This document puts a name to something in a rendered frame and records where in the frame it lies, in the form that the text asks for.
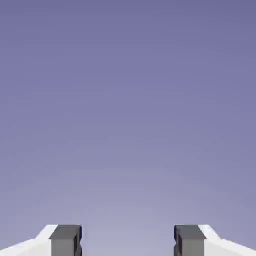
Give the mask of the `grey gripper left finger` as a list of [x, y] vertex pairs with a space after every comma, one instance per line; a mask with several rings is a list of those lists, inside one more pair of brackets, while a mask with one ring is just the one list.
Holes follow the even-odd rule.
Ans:
[[49, 224], [36, 238], [0, 250], [0, 256], [83, 256], [82, 226]]

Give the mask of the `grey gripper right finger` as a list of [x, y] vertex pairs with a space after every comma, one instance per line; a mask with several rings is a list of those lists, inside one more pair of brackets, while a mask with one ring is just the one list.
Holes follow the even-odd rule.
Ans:
[[173, 256], [256, 256], [256, 249], [222, 239], [208, 224], [175, 225]]

